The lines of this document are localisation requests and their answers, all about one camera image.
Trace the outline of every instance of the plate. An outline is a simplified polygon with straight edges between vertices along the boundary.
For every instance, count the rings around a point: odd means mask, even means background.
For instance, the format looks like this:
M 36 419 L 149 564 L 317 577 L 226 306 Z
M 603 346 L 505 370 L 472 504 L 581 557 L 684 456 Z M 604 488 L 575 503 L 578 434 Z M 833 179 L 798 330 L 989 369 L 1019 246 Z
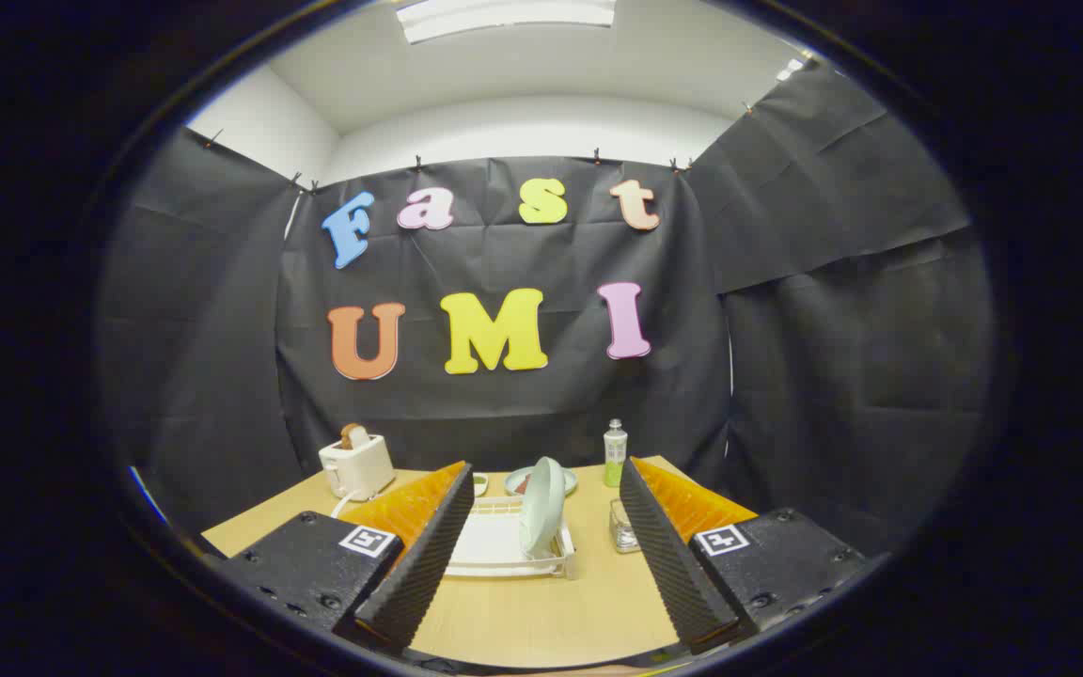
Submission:
M 524 477 L 529 474 L 529 472 L 533 472 L 532 467 L 523 467 L 520 468 L 520 470 L 510 472 L 508 477 L 504 479 L 504 495 L 520 496 L 521 493 L 517 492 L 517 487 L 520 487 L 521 481 L 524 481 Z M 575 480 L 575 472 L 567 470 L 565 467 L 562 468 L 562 480 L 564 493 L 570 496 L 571 493 L 575 491 L 575 484 L 579 484 L 579 481 Z
M 553 458 L 542 457 L 530 477 L 521 503 L 521 550 L 525 557 L 545 557 L 545 549 L 562 524 L 562 467 Z

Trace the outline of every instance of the ceiling light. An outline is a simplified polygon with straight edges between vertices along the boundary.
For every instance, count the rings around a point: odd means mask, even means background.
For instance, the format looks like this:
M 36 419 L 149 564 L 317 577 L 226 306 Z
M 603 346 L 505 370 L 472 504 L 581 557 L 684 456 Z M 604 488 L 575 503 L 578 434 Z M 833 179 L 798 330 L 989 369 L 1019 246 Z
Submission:
M 500 25 L 612 26 L 616 0 L 423 0 L 395 10 L 409 44 Z

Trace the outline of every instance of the white ceiling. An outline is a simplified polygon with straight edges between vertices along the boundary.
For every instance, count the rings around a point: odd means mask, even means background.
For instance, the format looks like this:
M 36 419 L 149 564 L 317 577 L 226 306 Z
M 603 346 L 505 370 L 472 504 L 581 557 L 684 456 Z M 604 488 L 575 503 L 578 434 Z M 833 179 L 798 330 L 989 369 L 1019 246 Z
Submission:
M 701 0 L 617 0 L 614 25 L 521 25 L 409 47 L 380 0 L 274 57 L 271 68 L 338 133 L 451 103 L 585 94 L 736 118 L 798 51 Z

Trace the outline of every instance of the power cord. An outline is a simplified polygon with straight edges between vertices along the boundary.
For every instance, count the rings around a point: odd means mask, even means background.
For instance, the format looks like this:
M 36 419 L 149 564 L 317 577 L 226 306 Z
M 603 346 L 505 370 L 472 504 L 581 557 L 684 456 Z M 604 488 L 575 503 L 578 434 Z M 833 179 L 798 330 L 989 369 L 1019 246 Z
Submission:
M 340 498 L 340 500 L 337 502 L 337 507 L 335 507 L 335 509 L 331 509 L 331 513 L 328 513 L 328 517 L 337 519 L 337 516 L 340 515 L 340 509 L 343 509 L 343 507 L 345 507 L 345 504 L 349 503 L 349 498 L 352 498 L 353 494 L 356 494 L 356 493 L 357 493 L 357 490 L 355 489 L 355 490 L 353 490 L 353 492 L 350 492 L 350 493 L 345 494 L 345 496 L 343 498 Z

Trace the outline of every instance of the foam letter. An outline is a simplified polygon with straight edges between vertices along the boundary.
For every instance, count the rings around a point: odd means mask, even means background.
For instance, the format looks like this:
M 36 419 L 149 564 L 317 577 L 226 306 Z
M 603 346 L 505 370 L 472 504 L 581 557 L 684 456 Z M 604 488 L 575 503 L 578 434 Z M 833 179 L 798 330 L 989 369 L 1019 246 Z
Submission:
M 653 231 L 653 229 L 658 227 L 658 214 L 645 213 L 643 201 L 653 200 L 653 190 L 643 188 L 637 180 L 630 179 L 609 188 L 609 193 L 611 196 L 619 198 L 621 216 L 623 216 L 624 222 L 631 227 L 636 227 L 638 231 Z
M 337 270 L 349 265 L 365 252 L 367 243 L 365 239 L 357 239 L 357 234 L 361 232 L 366 235 L 370 231 L 370 218 L 364 209 L 370 205 L 374 205 L 374 196 L 364 190 L 324 219 L 322 227 L 331 235 L 331 245 L 337 248 L 337 261 L 334 264 Z
M 549 364 L 538 338 L 539 304 L 542 291 L 513 288 L 504 297 L 499 314 L 493 322 L 474 295 L 460 292 L 443 297 L 442 310 L 451 313 L 451 359 L 445 363 L 446 373 L 475 373 L 479 363 L 470 356 L 470 346 L 490 369 L 499 364 L 504 343 L 508 343 L 504 365 L 512 372 Z
M 641 287 L 632 282 L 613 282 L 596 290 L 609 304 L 609 326 L 613 329 L 613 343 L 609 355 L 613 360 L 640 359 L 650 352 L 650 342 L 641 338 L 638 324 L 638 295 Z
M 400 227 L 415 231 L 425 226 L 429 231 L 440 231 L 454 223 L 451 207 L 454 205 L 454 193 L 446 188 L 420 188 L 408 196 L 408 206 L 400 210 L 396 222 Z
M 370 314 L 379 318 L 379 354 L 374 360 L 357 356 L 357 321 L 366 314 L 356 305 L 328 311 L 331 324 L 331 365 L 345 378 L 373 381 L 395 368 L 400 360 L 400 316 L 403 303 L 379 303 Z
M 558 179 L 530 179 L 521 184 L 521 218 L 525 223 L 558 223 L 566 216 L 566 187 Z

